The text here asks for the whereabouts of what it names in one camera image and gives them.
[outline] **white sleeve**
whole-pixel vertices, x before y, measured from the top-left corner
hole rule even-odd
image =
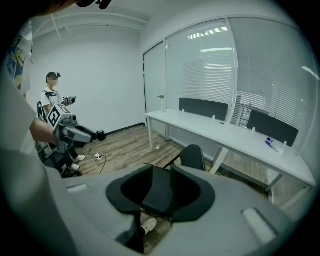
[[[46,96],[45,92],[41,93],[41,104],[42,104],[42,107],[47,106],[47,105],[51,105],[51,102],[48,99],[48,97]]]

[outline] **baseboard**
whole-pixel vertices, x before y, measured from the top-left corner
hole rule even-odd
[[[186,147],[188,146],[187,144],[185,144],[185,143],[183,143],[182,141],[177,140],[177,139],[175,139],[175,138],[170,137],[170,140],[173,141],[174,143],[177,143],[177,144],[180,145],[181,147],[186,148]],[[203,157],[204,157],[206,160],[210,161],[210,162],[213,162],[213,161],[214,161],[214,157],[213,157],[213,156],[209,156],[209,155],[207,155],[207,154],[203,154]]]
[[[107,133],[105,133],[105,135],[109,136],[109,135],[116,134],[116,133],[122,132],[124,130],[131,129],[131,128],[134,128],[134,127],[137,127],[137,126],[146,126],[146,125],[145,125],[145,123],[141,122],[141,123],[137,123],[137,124],[125,127],[125,128],[121,128],[119,130],[114,130],[114,131],[111,131],[111,132],[107,132]]]

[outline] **long white table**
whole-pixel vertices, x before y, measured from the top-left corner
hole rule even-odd
[[[275,171],[266,189],[270,190],[283,175],[292,176],[307,185],[315,187],[315,179],[302,157],[291,147],[285,146],[282,155],[277,154],[266,143],[266,136],[224,121],[166,109],[147,113],[150,147],[154,149],[152,120],[166,125],[166,138],[170,139],[170,126],[203,136],[214,141],[218,150],[211,173],[216,173],[228,150],[246,156]]]

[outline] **person wearing white shirt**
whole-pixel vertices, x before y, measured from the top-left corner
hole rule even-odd
[[[41,105],[44,108],[46,117],[48,118],[48,115],[52,107],[55,104],[61,104],[62,102],[61,102],[61,97],[59,92],[54,89],[54,87],[58,84],[57,74],[54,72],[49,72],[46,75],[45,81],[46,81],[46,88],[41,93]],[[52,144],[49,144],[49,145],[51,149],[54,149],[56,147],[55,145],[52,145]],[[73,147],[71,147],[68,152],[73,158],[73,161],[75,163],[82,161],[86,158],[84,155],[78,155]],[[73,163],[73,161],[72,160],[66,161],[67,166],[69,167],[69,169],[73,171],[79,170],[80,166]]]

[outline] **sneaker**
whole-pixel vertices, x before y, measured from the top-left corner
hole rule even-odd
[[[150,218],[145,223],[142,224],[141,228],[144,229],[145,234],[148,234],[150,231],[155,229],[156,225],[157,225],[157,220],[155,218]]]
[[[70,169],[71,171],[78,171],[78,170],[80,169],[80,166],[77,165],[77,164],[75,164],[75,163],[73,163],[73,164],[69,167],[69,169]]]
[[[74,159],[74,162],[77,163],[77,162],[85,160],[85,159],[86,159],[85,155],[78,155],[78,157]]]

